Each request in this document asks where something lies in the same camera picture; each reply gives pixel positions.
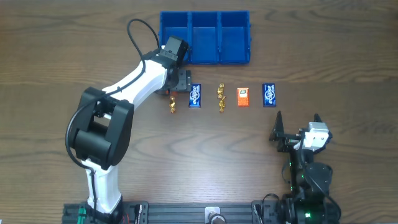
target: wood grain tabletop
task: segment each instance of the wood grain tabletop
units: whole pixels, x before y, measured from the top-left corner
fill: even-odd
[[[159,30],[160,11],[249,10],[248,65],[189,65],[202,107],[152,94],[134,114],[120,163],[124,200],[251,202],[290,191],[288,154],[268,141],[278,110],[287,133],[318,113],[334,135],[315,160],[332,166],[341,223],[398,221],[398,2],[395,0],[0,1],[0,220],[61,223],[64,203],[88,196],[65,150],[80,95],[137,67],[132,18]],[[132,34],[155,49],[141,24]],[[225,83],[226,108],[216,89]],[[275,83],[276,108],[261,85]],[[238,108],[236,89],[250,89]]]

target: orange tic tac box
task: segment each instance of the orange tic tac box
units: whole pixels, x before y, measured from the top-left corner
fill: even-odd
[[[238,88],[238,107],[249,106],[249,88]]]

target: blue candy wrapper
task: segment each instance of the blue candy wrapper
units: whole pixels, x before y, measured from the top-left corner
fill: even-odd
[[[275,84],[274,83],[262,84],[262,102],[263,102],[264,107],[275,107],[276,106]]]
[[[200,84],[191,85],[191,93],[189,94],[189,107],[200,108]]]

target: blue plastic container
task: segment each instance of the blue plastic container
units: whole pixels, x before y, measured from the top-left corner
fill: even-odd
[[[161,12],[160,43],[171,35],[191,47],[192,64],[243,64],[250,61],[249,11]]]

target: blue bin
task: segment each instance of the blue bin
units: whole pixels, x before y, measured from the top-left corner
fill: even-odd
[[[185,59],[192,64],[244,64],[250,61],[248,11],[161,12],[160,43],[171,35],[191,47]]]

